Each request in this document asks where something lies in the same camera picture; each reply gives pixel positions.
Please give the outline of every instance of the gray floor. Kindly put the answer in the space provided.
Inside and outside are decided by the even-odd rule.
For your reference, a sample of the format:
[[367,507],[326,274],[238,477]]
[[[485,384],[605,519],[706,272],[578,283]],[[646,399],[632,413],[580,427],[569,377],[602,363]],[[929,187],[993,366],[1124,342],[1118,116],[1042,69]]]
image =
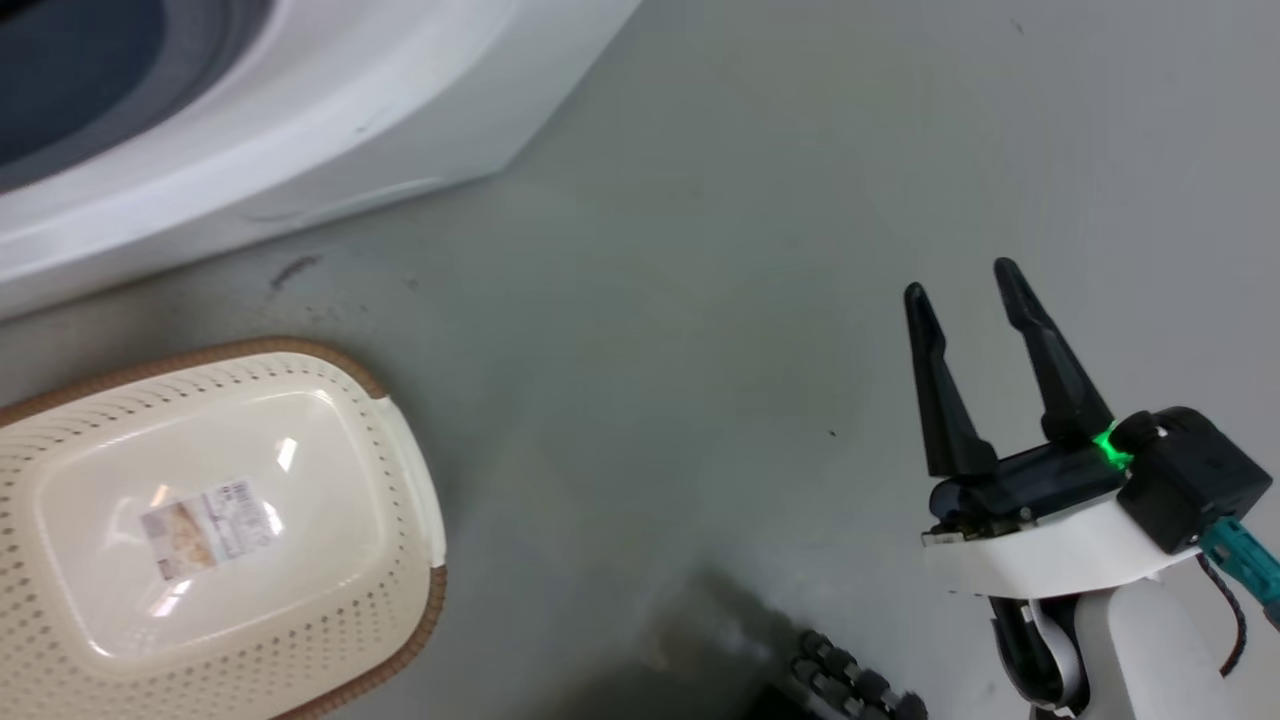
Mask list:
[[[1135,4],[1105,42],[1140,36]],[[1070,55],[1094,20],[892,5],[649,0],[508,173],[8,323],[0,400],[275,333],[375,369],[429,454],[451,594],[428,652],[339,717],[723,717],[809,624],[937,717],[1020,717],[983,602],[920,568],[901,290],[929,286],[1001,452],[1038,442],[989,274],[1010,254],[1112,407],[1187,402],[1280,461],[1258,332],[1280,164],[1231,145],[1275,123],[1219,118],[1180,176],[1165,150],[1203,132],[1176,114],[1198,104],[1142,135],[1170,111],[1146,65]],[[1267,27],[1233,18],[1212,32]],[[1252,67],[1231,47],[1219,69]],[[1105,101],[1075,70],[1111,77]],[[1280,94],[1213,87],[1280,117]],[[1222,152],[1272,190],[1233,192]],[[1175,582],[1225,653],[1212,589]],[[1256,717],[1277,646],[1256,633],[1233,678]]]

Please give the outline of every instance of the basket rim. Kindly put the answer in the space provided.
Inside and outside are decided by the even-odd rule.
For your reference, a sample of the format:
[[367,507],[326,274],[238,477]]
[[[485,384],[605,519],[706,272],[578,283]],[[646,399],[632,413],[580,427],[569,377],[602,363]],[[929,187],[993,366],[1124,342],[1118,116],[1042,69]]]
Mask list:
[[[27,418],[36,416],[47,410],[52,410],[77,400],[138,380],[182,372],[200,365],[220,363],[224,360],[234,360],[238,357],[273,352],[294,352],[324,360],[351,375],[351,378],[356,380],[356,383],[369,395],[370,400],[387,397],[387,391],[383,389],[374,375],[347,354],[321,342],[297,337],[276,336],[229,342],[225,345],[206,347],[204,350],[173,355],[161,360],[131,365],[128,368],[108,372],[72,383],[63,388],[37,395],[28,400],[18,401],[0,409],[0,429],[13,425],[20,420],[26,420]],[[407,667],[408,664],[412,662],[413,659],[416,659],[426,647],[426,642],[435,630],[435,625],[439,623],[440,612],[444,609],[448,570],[444,565],[431,568],[430,577],[430,589],[428,592],[426,607],[422,610],[422,618],[419,620],[413,632],[399,650],[355,679],[348,680],[347,683],[343,683],[342,685],[338,685],[337,688],[315,697],[293,710],[276,715],[271,720],[316,720],[355,701],[357,697],[376,689],[390,680],[401,670]]]

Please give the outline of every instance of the white washing machine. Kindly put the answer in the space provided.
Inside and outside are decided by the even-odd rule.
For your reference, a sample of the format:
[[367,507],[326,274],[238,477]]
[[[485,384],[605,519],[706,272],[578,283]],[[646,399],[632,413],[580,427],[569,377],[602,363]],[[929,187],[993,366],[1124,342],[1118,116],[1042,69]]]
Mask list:
[[502,169],[639,0],[0,0],[0,318]]

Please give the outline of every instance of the perforated basket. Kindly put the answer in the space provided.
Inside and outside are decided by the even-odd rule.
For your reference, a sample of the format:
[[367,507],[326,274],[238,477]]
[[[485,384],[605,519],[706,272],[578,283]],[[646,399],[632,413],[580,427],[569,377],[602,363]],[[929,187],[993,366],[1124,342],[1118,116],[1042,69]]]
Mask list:
[[0,411],[0,717],[319,717],[424,647],[444,528],[351,359],[223,346]]

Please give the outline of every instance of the robotic arm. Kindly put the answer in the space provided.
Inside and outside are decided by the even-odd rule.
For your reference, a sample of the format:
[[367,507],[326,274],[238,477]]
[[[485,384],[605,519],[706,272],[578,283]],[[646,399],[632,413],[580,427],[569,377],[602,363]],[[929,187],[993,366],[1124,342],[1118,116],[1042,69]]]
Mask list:
[[1116,424],[1018,265],[996,261],[1025,338],[1048,442],[997,459],[973,427],[924,288],[906,288],[929,497],[932,574],[989,600],[1001,660],[1032,717],[1231,719],[1190,618],[1149,578],[1203,551],[1280,620],[1280,564],[1239,524],[1271,478],[1199,413]]

